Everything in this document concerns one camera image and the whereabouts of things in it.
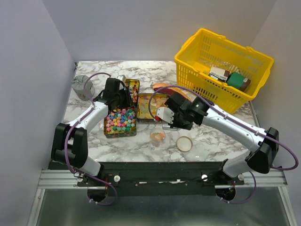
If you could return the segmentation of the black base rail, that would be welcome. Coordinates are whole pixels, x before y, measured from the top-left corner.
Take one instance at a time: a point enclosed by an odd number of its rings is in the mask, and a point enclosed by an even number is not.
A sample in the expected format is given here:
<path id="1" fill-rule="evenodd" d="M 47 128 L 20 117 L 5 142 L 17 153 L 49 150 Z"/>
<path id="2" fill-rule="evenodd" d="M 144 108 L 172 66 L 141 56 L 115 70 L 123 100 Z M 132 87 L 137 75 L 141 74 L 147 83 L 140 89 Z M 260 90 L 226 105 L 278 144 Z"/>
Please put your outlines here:
<path id="1" fill-rule="evenodd" d="M 169 196 L 202 195 L 233 198 L 231 185 L 245 180 L 223 173 L 223 162 L 103 162 L 94 178 L 75 174 L 80 187 L 93 196 Z"/>

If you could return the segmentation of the metal candy scoop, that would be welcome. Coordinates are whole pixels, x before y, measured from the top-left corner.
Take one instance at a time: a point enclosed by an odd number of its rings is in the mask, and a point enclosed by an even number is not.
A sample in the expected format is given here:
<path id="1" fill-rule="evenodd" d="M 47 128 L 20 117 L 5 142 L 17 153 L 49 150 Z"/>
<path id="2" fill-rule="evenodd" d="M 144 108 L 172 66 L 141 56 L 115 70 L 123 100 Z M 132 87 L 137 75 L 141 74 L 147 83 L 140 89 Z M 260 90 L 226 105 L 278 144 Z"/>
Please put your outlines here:
<path id="1" fill-rule="evenodd" d="M 174 127 L 172 127 L 172 126 L 170 126 L 170 125 L 167 125 L 167 124 L 162 125 L 162 129 L 163 129 L 163 130 L 172 130 L 172 131 L 177 131 L 177 130 L 179 130 L 179 128 L 174 128 Z"/>

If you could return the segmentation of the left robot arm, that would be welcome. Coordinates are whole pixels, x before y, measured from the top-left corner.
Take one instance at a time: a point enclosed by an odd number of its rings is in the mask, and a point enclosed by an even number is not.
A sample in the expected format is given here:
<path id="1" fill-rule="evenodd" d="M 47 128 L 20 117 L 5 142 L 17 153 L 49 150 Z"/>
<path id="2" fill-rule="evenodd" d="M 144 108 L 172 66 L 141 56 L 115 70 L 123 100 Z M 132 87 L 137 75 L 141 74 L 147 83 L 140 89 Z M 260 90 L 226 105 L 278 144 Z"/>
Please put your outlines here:
<path id="1" fill-rule="evenodd" d="M 109 113 L 134 105 L 125 80 L 124 75 L 108 78 L 104 89 L 82 115 L 67 124 L 59 123 L 55 128 L 51 160 L 88 174 L 94 186 L 104 182 L 104 174 L 100 171 L 101 164 L 88 156 L 87 137 Z"/>

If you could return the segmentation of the tin of star candies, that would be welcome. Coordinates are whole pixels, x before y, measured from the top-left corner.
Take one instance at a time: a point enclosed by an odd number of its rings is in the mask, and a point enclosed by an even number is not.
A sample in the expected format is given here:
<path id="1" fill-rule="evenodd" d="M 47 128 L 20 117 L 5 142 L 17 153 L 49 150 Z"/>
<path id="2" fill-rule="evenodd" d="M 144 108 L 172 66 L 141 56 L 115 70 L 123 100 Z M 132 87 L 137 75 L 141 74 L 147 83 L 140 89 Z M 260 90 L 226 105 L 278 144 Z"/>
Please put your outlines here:
<path id="1" fill-rule="evenodd" d="M 116 109 L 104 118 L 103 132 L 107 138 L 133 137 L 137 134 L 136 109 Z"/>

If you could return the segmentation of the fake bacon slab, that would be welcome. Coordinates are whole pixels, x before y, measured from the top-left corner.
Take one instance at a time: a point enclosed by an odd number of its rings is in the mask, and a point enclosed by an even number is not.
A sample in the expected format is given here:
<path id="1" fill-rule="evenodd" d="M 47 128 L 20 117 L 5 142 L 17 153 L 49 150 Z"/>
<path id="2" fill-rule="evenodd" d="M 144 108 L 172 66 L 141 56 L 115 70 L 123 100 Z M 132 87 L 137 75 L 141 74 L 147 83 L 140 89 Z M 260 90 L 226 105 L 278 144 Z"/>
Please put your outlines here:
<path id="1" fill-rule="evenodd" d="M 178 93 L 181 96 L 183 96 L 184 98 L 188 99 L 189 101 L 191 100 L 185 93 L 183 93 L 179 88 L 166 88 L 166 86 L 169 86 L 169 84 L 166 83 L 155 83 L 152 85 L 152 88 L 154 91 L 165 87 L 164 89 L 160 90 L 159 93 L 161 94 L 166 94 L 168 97 L 171 97 L 174 93 Z"/>

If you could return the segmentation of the grey drawstring pouch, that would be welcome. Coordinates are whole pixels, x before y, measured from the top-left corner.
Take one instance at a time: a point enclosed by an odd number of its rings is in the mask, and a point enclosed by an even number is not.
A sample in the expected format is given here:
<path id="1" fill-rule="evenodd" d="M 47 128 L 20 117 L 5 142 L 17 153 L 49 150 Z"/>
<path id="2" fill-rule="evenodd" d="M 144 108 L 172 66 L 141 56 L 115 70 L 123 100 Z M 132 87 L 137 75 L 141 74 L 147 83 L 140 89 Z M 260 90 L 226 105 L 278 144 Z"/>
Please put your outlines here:
<path id="1" fill-rule="evenodd" d="M 95 93 L 94 85 L 89 77 L 86 75 L 78 75 L 72 80 L 72 89 L 77 94 L 79 99 L 88 101 Z"/>

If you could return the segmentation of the black white packet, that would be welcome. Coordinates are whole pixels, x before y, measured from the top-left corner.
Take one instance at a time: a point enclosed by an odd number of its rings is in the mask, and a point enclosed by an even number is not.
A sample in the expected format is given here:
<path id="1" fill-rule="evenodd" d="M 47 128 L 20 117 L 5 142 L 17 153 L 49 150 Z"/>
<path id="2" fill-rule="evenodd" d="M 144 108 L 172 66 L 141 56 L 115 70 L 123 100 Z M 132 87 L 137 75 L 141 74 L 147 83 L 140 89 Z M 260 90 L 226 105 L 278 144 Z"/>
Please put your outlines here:
<path id="1" fill-rule="evenodd" d="M 229 75 L 230 71 L 212 66 L 208 76 L 220 82 L 227 82 Z"/>

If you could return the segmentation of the brown chocolate bar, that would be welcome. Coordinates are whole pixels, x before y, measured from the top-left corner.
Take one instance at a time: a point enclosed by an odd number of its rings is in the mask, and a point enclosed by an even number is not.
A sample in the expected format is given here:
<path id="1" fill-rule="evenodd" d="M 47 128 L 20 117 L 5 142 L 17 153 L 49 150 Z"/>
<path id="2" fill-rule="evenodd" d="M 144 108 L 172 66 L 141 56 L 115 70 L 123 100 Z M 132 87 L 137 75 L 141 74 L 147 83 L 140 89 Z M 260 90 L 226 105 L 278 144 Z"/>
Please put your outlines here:
<path id="1" fill-rule="evenodd" d="M 244 78 L 244 79 L 243 79 L 243 83 L 242 83 L 242 85 L 240 86 L 239 90 L 244 92 L 244 91 L 247 89 L 247 87 L 249 86 L 250 83 L 251 83 L 251 80 L 250 80 L 250 79 Z"/>

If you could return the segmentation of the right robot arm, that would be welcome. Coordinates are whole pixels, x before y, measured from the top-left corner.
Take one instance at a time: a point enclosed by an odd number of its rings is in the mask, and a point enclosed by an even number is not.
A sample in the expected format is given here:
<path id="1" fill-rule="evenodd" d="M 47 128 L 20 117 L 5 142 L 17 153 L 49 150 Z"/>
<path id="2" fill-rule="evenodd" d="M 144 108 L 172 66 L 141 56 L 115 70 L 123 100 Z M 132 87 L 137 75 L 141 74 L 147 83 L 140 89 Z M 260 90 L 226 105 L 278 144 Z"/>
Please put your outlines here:
<path id="1" fill-rule="evenodd" d="M 235 139 L 247 148 L 247 152 L 224 161 L 222 169 L 217 171 L 217 181 L 228 184 L 239 174 L 256 171 L 269 173 L 279 150 L 279 131 L 273 127 L 258 128 L 228 115 L 220 107 L 200 98 L 189 101 L 179 93 L 167 99 L 165 105 L 173 112 L 172 116 L 161 119 L 168 122 L 171 128 L 190 130 L 193 124 L 206 125 Z"/>

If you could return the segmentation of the round jar lid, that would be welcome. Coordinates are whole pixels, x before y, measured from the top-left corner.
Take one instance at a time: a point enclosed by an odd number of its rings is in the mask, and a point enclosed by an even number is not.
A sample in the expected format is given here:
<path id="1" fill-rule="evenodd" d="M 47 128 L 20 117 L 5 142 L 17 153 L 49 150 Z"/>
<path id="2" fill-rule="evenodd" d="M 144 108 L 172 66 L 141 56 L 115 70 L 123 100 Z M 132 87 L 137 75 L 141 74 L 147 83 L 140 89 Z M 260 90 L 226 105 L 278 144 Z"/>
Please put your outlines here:
<path id="1" fill-rule="evenodd" d="M 176 141 L 177 148 L 182 152 L 188 152 L 193 147 L 192 140 L 187 136 L 179 137 Z"/>

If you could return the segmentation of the yellow shopping basket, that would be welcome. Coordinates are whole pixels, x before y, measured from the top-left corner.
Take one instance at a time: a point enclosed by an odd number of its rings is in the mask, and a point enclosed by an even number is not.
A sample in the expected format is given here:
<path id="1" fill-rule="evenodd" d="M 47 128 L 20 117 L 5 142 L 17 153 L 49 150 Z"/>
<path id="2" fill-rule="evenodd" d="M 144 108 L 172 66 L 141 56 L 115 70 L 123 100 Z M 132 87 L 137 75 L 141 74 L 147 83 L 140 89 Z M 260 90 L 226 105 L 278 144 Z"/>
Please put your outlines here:
<path id="1" fill-rule="evenodd" d="M 205 28 L 199 29 L 182 45 L 174 61 L 177 85 L 193 90 L 230 114 L 257 96 L 274 64 L 272 57 Z M 240 91 L 211 78 L 212 67 L 237 72 L 251 83 L 245 91 Z"/>

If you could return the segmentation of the small glass jar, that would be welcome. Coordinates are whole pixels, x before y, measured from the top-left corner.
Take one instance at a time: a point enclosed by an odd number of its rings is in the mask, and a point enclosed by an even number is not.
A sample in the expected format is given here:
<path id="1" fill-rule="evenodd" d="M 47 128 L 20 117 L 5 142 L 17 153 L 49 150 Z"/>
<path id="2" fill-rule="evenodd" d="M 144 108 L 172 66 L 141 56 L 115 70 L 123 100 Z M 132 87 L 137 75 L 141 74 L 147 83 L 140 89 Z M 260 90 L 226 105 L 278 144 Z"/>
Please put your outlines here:
<path id="1" fill-rule="evenodd" d="M 150 142 L 155 147 L 160 146 L 160 144 L 165 140 L 165 138 L 166 138 L 166 134 L 162 129 L 162 127 L 160 126 L 154 127 L 150 131 Z"/>

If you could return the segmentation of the tin of lollipops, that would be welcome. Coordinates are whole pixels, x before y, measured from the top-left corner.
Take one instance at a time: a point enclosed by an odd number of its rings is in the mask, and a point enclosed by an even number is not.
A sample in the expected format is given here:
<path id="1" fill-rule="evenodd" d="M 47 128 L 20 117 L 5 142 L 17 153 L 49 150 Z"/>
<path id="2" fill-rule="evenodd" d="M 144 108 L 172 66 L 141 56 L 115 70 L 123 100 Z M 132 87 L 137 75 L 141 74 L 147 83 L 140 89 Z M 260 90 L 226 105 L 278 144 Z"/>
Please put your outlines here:
<path id="1" fill-rule="evenodd" d="M 130 96 L 134 105 L 137 105 L 140 81 L 135 79 L 126 79 L 125 85 L 129 88 Z"/>

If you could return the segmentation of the green box in basket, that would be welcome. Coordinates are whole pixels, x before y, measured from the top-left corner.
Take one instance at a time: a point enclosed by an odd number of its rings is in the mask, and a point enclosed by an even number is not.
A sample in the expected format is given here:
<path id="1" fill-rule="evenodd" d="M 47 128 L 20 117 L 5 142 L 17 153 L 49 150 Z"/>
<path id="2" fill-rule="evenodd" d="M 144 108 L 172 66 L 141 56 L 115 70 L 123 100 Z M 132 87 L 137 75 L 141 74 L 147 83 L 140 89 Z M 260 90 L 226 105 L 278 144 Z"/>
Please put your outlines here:
<path id="1" fill-rule="evenodd" d="M 246 82 L 246 78 L 243 75 L 237 72 L 232 72 L 227 80 L 227 85 L 241 90 L 245 82 Z"/>

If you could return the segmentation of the tin of popsicle gummies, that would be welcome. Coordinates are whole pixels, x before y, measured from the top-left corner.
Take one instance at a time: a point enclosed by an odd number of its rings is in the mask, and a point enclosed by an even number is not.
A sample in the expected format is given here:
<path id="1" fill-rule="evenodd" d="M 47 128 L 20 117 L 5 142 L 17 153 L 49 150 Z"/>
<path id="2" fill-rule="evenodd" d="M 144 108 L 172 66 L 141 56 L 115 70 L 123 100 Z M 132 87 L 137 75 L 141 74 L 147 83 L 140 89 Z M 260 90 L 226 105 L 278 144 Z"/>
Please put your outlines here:
<path id="1" fill-rule="evenodd" d="M 150 115 L 148 104 L 149 99 L 152 96 L 151 93 L 141 93 L 138 95 L 138 104 L 137 104 L 137 121 L 139 123 L 150 123 L 155 122 L 152 116 Z M 164 103 L 167 101 L 166 94 L 157 93 L 152 98 L 150 102 L 150 110 L 153 116 L 156 116 L 156 111 L 159 107 L 164 107 Z"/>

